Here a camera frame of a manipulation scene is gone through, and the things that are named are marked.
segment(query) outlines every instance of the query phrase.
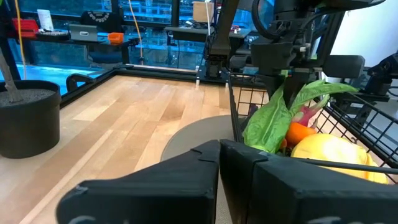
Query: black wire basket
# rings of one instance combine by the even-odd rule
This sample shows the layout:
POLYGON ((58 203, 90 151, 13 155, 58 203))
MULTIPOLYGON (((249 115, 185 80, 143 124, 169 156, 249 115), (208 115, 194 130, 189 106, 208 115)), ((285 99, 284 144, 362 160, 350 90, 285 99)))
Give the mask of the black wire basket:
MULTIPOLYGON (((234 139, 243 141, 242 123, 249 113, 250 105, 261 107, 268 103, 265 87, 256 80, 254 75, 230 75, 229 98, 234 139)), ((318 101, 309 102, 309 106, 318 101)), ((328 133, 345 138, 367 149, 373 161, 379 167, 355 166, 353 164, 312 161, 315 165, 339 167, 344 169, 367 170, 382 172, 388 176, 390 184, 398 183, 398 120, 376 107, 376 102, 366 101, 351 93, 331 95, 327 105, 310 120, 317 119, 318 133, 328 133)))

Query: dragon fruit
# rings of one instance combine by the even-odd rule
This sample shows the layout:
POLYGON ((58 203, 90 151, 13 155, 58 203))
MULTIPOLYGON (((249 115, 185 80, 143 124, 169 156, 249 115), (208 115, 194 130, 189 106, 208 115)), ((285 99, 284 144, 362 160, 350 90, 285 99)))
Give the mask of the dragon fruit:
POLYGON ((308 127, 308 122, 310 119, 316 115, 318 111, 320 111, 329 101, 330 95, 326 94, 321 101, 319 101, 317 104, 307 107, 303 106, 300 111, 293 117, 292 122, 297 122, 301 125, 304 125, 308 127))

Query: cable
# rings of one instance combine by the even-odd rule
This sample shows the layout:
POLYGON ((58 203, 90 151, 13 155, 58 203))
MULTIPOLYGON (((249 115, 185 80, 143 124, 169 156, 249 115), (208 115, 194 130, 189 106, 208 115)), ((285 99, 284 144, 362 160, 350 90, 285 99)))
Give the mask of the cable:
POLYGON ((132 11, 131 0, 129 0, 129 6, 130 6, 130 11, 131 11, 131 14, 132 14, 132 18, 134 19, 134 23, 136 24, 136 28, 137 28, 137 33, 138 33, 138 38, 139 38, 139 43, 140 43, 140 56, 141 56, 140 60, 141 60, 141 65, 143 65, 144 64, 144 54, 142 53, 141 33, 139 32, 139 27, 138 27, 136 16, 134 15, 134 12, 132 11))
POLYGON ((207 14, 207 29, 210 35, 210 17, 209 17, 209 8, 207 7, 207 0, 205 0, 205 5, 206 5, 206 14, 207 14))
POLYGON ((398 97, 398 94, 391 92, 391 90, 393 90, 393 89, 398 89, 398 86, 390 87, 390 89, 388 89, 388 93, 390 93, 392 96, 398 97))
POLYGON ((178 43, 178 56, 177 56, 177 68, 180 68, 180 41, 177 41, 178 43))
POLYGON ((257 29, 258 33, 262 35, 263 37, 270 39, 270 40, 277 40, 279 39, 284 30, 283 26, 279 26, 278 31, 273 34, 269 32, 261 23, 260 17, 259 17, 259 3, 260 0, 254 0, 251 8, 251 18, 253 20, 254 27, 257 29))
POLYGON ((20 12, 19 12, 18 0, 14 0, 14 2, 15 2, 15 8, 16 8, 17 17, 18 17, 19 48, 21 49, 22 64, 24 65, 24 80, 26 80, 27 75, 26 75, 26 63, 25 63, 25 54, 24 54, 24 44, 22 43, 21 14, 20 14, 20 12))
POLYGON ((301 28, 301 29, 305 29, 306 26, 309 25, 309 23, 311 23, 314 19, 316 19, 316 18, 318 18, 318 17, 320 17, 320 16, 324 16, 324 15, 327 15, 327 14, 333 14, 333 13, 337 13, 337 12, 339 12, 339 10, 331 9, 331 10, 325 10, 325 11, 323 11, 323 12, 316 13, 316 14, 314 14, 314 15, 308 17, 308 18, 303 22, 303 24, 301 25, 300 28, 301 28))
POLYGON ((208 24, 206 22, 194 22, 192 27, 195 29, 207 29, 208 24))

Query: round gray platform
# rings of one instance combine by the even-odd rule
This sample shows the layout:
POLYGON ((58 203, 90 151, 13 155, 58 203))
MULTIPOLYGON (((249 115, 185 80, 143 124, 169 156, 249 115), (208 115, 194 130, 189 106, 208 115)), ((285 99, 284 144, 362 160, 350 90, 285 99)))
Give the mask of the round gray platform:
MULTIPOLYGON (((180 155, 189 151, 191 148, 214 139, 234 139, 230 115, 201 119, 179 130, 167 143, 162 154, 162 161, 180 155)), ((232 223, 232 221, 226 203, 224 188, 219 178, 216 224, 230 223, 232 223)))

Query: soil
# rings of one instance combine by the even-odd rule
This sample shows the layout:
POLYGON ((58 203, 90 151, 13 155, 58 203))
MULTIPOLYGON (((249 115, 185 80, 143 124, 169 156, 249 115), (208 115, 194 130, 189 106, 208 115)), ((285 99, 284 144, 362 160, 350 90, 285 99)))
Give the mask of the soil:
POLYGON ((35 101, 49 97, 50 95, 54 94, 54 91, 40 90, 40 89, 29 89, 29 90, 19 90, 19 93, 22 95, 22 98, 24 100, 18 101, 15 103, 11 103, 8 92, 6 92, 6 91, 0 92, 0 107, 21 105, 21 104, 35 102, 35 101))

